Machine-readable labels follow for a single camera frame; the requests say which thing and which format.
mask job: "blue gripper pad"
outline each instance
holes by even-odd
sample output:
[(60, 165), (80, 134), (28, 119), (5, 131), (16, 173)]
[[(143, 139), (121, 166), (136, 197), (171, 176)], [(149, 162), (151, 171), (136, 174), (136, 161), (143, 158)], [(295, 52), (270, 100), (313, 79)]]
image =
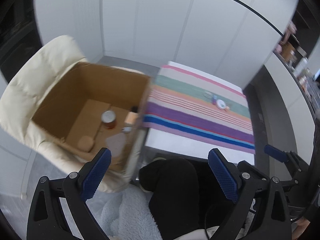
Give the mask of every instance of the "blue gripper pad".
[(238, 185), (236, 180), (230, 174), (228, 168), (223, 164), (215, 149), (212, 149), (208, 154), (208, 164), (215, 175), (219, 185), (227, 199), (233, 203), (238, 201)]
[(93, 195), (97, 191), (97, 188), (111, 163), (111, 152), (107, 148), (102, 148), (97, 153), (96, 157), (91, 162), (86, 163), (93, 164), (93, 166), (88, 171), (87, 176), (83, 179), (83, 182), (80, 185), (80, 198), (83, 202), (86, 202), (88, 199), (93, 198)]
[(267, 144), (263, 149), (265, 154), (268, 154), (269, 156), (275, 158), (276, 160), (286, 163), (288, 161), (287, 154), (283, 151), (280, 151), (279, 149)]

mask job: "white bottle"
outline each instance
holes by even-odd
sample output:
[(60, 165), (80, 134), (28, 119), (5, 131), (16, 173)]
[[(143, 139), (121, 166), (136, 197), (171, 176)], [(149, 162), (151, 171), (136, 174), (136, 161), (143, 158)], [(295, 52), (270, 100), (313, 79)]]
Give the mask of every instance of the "white bottle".
[(298, 77), (302, 72), (302, 70), (306, 67), (307, 63), (308, 63), (308, 59), (306, 57), (302, 58), (298, 63), (298, 65), (296, 66), (296, 68), (294, 69), (293, 75), (295, 77)]

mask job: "person's leg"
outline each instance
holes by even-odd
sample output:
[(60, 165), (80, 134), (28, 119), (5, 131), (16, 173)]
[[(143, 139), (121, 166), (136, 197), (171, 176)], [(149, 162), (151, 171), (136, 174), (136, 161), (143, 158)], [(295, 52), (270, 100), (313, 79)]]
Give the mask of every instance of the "person's leg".
[(204, 217), (208, 209), (206, 227), (218, 226), (233, 208), (227, 200), (207, 162), (188, 160), (194, 166), (199, 182), (199, 226), (204, 228)]
[(153, 191), (149, 208), (163, 240), (199, 228), (199, 185), (193, 165), (185, 159), (158, 160), (139, 171), (141, 186)]

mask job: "cardboard box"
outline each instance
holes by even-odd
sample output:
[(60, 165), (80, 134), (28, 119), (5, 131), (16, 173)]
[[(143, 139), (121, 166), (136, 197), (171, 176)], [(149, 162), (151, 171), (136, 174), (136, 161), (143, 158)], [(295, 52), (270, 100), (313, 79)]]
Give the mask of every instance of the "cardboard box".
[[(150, 77), (143, 74), (79, 62), (51, 89), (32, 120), (54, 143), (91, 161), (102, 147), (107, 147), (107, 137), (121, 132), (130, 109), (138, 106), (139, 118), (126, 135), (122, 154), (113, 157), (110, 165), (110, 169), (122, 171), (142, 122), (149, 82)], [(116, 113), (113, 130), (101, 125), (101, 114), (109, 109)], [(83, 135), (95, 139), (90, 152), (76, 148)]]

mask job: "metal screw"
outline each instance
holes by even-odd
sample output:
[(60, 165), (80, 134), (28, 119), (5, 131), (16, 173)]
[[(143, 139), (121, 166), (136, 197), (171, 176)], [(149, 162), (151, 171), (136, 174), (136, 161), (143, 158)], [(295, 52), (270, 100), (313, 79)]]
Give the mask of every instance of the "metal screw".
[(242, 177), (243, 177), (244, 179), (249, 179), (249, 178), (250, 178), (250, 174), (247, 173), (247, 172), (244, 172), (244, 173), (242, 173)]
[(42, 176), (41, 178), (40, 178), (40, 182), (45, 182), (47, 180), (47, 176)]
[(273, 180), (274, 183), (279, 183), (280, 182), (280, 180), (277, 177), (273, 177), (272, 180)]
[(74, 179), (76, 176), (78, 176), (78, 173), (75, 171), (69, 174), (70, 179)]

